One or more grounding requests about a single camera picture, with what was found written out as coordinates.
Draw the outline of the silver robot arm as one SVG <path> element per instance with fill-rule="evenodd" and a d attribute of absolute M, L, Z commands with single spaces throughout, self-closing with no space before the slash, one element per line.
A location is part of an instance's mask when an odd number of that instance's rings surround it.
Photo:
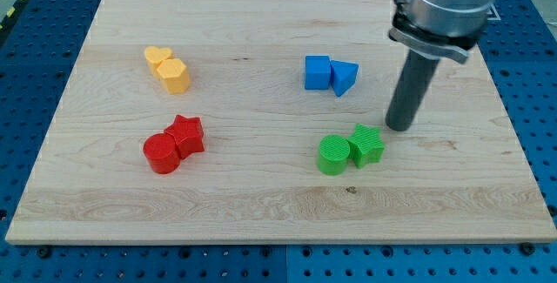
<path fill-rule="evenodd" d="M 393 0 L 388 36 L 430 60 L 463 64 L 487 25 L 494 0 Z"/>

